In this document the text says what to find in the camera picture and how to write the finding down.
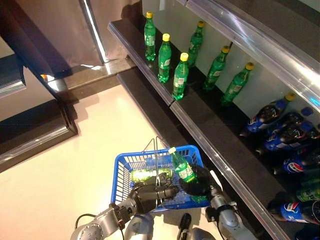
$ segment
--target black shelf edge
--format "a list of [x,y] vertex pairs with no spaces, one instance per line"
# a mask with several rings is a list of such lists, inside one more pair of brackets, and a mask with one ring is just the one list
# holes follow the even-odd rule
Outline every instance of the black shelf edge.
[[0,122],[0,173],[70,137],[78,130],[68,110],[50,100]]
[[[109,29],[116,32],[127,51],[129,53],[133,51],[134,55],[139,54],[141,61],[134,62],[154,88],[154,82],[157,82],[155,90],[166,102],[161,93],[172,92],[173,70],[170,71],[167,83],[158,82],[157,59],[151,65],[144,60],[142,27],[141,25],[135,26],[128,20],[109,23]],[[159,49],[161,42],[159,31],[157,31],[155,42],[158,43]],[[171,51],[171,66],[176,66],[180,51],[172,45]],[[265,167],[263,159],[258,159],[248,147],[248,141],[238,137],[241,127],[248,121],[247,116],[234,104],[229,109],[221,109],[219,98],[222,92],[215,88],[209,94],[204,93],[201,89],[204,79],[202,72],[196,67],[192,68],[189,71],[184,98],[180,101],[173,101],[169,105],[170,109],[270,236],[279,240],[294,239],[294,234],[302,229],[304,224],[277,222],[266,209],[268,202],[278,192],[286,191],[285,187]]]
[[168,106],[172,104],[174,99],[171,94],[159,83],[157,75],[150,71],[153,64],[152,62],[148,62],[144,56],[145,42],[143,38],[142,40],[140,39],[139,36],[141,36],[141,33],[136,29],[136,27],[129,20],[124,19],[110,22],[108,24],[108,29],[124,45],[130,58],[137,66],[140,66],[139,69],[141,72],[147,76],[147,79],[165,103]]

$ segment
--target display case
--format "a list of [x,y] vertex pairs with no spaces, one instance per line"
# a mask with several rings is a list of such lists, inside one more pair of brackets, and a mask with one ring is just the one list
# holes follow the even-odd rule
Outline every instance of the display case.
[[[145,58],[144,18],[134,22],[125,19],[110,22],[109,30],[121,41],[137,67],[269,235],[273,239],[294,239],[295,233],[304,227],[304,223],[277,222],[267,211],[268,203],[276,194],[293,193],[295,190],[295,176],[274,176],[272,171],[272,166],[283,161],[287,153],[258,156],[255,149],[262,136],[242,139],[239,132],[263,106],[283,98],[288,92],[295,92],[297,98],[288,105],[284,113],[300,111],[309,106],[314,113],[306,119],[315,126],[319,124],[318,60],[312,53],[309,54],[310,48],[301,48],[303,44],[299,39],[295,42],[292,40],[294,43],[290,42],[285,34],[277,32],[281,29],[272,29],[272,24],[263,22],[263,17],[257,19],[259,16],[252,16],[242,10],[239,7],[241,1],[160,2],[160,5],[154,1],[142,2],[144,13],[154,13],[153,21],[157,28],[155,61],[147,61]],[[270,8],[272,1],[266,2]],[[185,95],[183,99],[176,101],[171,96],[174,69],[179,63],[181,52],[188,52],[191,35],[199,20],[206,22],[203,43],[195,67],[189,70]],[[306,33],[319,31],[312,21],[304,23],[309,24],[305,25]],[[167,83],[159,83],[157,77],[158,52],[163,33],[170,34],[172,43],[171,69]],[[212,92],[203,91],[203,82],[212,61],[222,46],[230,45],[231,42],[233,45],[227,56],[226,67],[216,87]],[[315,44],[318,44],[313,44],[315,48],[319,47],[319,43]],[[255,64],[248,84],[230,107],[221,108],[220,98],[235,74],[247,62]]]

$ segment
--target soda bottle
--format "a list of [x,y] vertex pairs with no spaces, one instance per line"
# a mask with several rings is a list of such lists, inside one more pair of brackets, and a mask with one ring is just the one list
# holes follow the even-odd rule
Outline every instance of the soda bottle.
[[180,62],[174,71],[172,96],[175,100],[180,100],[184,97],[184,91],[189,73],[187,60],[188,54],[185,52],[181,53]]
[[290,158],[283,161],[283,164],[273,168],[274,174],[302,173],[307,169],[320,166],[320,149],[316,149],[308,154],[293,154]]
[[223,46],[220,54],[213,60],[211,68],[203,84],[203,89],[205,91],[208,92],[214,89],[215,84],[220,76],[220,73],[225,68],[226,58],[229,53],[229,50],[230,50],[229,46]]
[[264,141],[263,145],[255,151],[260,155],[267,152],[275,152],[279,150],[292,150],[303,144],[307,140],[307,132],[314,126],[309,121],[304,121],[301,125],[289,125],[279,131],[278,134],[272,135]]
[[[198,181],[197,176],[188,161],[177,153],[175,147],[170,148],[168,152],[172,156],[174,171],[179,175],[179,177],[186,183],[196,183]],[[207,200],[206,196],[191,196],[191,198],[196,203]]]
[[239,94],[240,90],[247,84],[249,80],[249,73],[254,69],[255,65],[252,62],[248,62],[245,68],[239,72],[232,79],[232,82],[225,91],[223,97],[221,98],[222,106],[229,106],[234,98]]
[[[170,168],[159,168],[158,174],[166,173],[166,177],[168,179],[172,178],[172,170]],[[131,180],[133,182],[145,181],[152,176],[157,176],[156,170],[151,169],[141,169],[141,170],[133,170],[131,172]]]
[[[305,107],[301,110],[301,114],[305,117],[313,114],[314,111],[310,107]],[[304,120],[304,117],[301,116],[298,112],[292,111],[288,112],[283,116],[279,121],[277,121],[273,126],[268,128],[267,135],[272,136],[277,134],[281,129],[289,124],[301,124]]]
[[320,224],[320,201],[287,202],[283,204],[269,203],[269,213],[282,222],[299,222]]
[[159,73],[158,79],[160,83],[166,83],[169,79],[171,60],[170,35],[165,33],[162,35],[162,45],[159,50]]
[[293,101],[296,96],[289,92],[284,98],[273,101],[267,106],[264,106],[243,128],[240,136],[247,137],[252,133],[257,133],[266,129],[270,124],[274,123],[286,109],[288,103]]
[[316,129],[316,127],[313,127],[309,132],[307,132],[307,135],[313,140],[320,139],[320,132]]
[[152,20],[154,14],[150,11],[146,12],[146,23],[144,25],[144,45],[145,45],[145,57],[149,61],[153,61],[156,58],[156,27]]
[[199,21],[195,30],[195,33],[191,37],[190,45],[189,45],[189,58],[188,58],[188,66],[192,68],[195,66],[196,59],[198,56],[199,49],[201,47],[203,41],[203,28],[205,23],[203,21]]
[[296,198],[301,202],[320,200],[320,184],[314,183],[300,187],[296,193]]

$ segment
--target tiled floor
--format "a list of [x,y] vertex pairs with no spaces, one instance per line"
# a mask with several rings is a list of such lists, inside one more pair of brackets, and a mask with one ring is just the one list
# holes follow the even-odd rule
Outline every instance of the tiled floor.
[[[141,151],[156,136],[121,85],[82,99],[75,109],[78,136],[0,174],[0,240],[68,240],[79,215],[108,208],[116,156]],[[177,239],[185,212],[155,216],[153,239]],[[220,240],[204,209],[188,212],[194,226]],[[121,238],[117,231],[107,239]]]

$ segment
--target robotic arm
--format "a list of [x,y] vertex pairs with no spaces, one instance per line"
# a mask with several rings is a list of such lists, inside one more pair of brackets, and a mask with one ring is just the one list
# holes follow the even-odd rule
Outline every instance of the robotic arm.
[[[182,189],[190,195],[208,197],[210,207],[207,207],[205,210],[208,222],[217,222],[221,233],[226,236],[228,240],[257,240],[252,232],[243,224],[238,214],[237,204],[226,201],[220,186],[210,172],[198,166],[192,166],[192,169],[197,175],[198,183],[185,183],[180,180],[180,185]],[[210,239],[207,237],[207,234],[207,232],[204,233],[204,231],[197,228],[195,231],[185,234],[185,236],[188,235],[185,239]]]
[[79,226],[70,240],[103,240],[118,229],[124,229],[133,215],[152,211],[157,207],[156,200],[173,198],[178,191],[172,185],[136,184],[126,200],[118,205],[111,203],[91,222]]

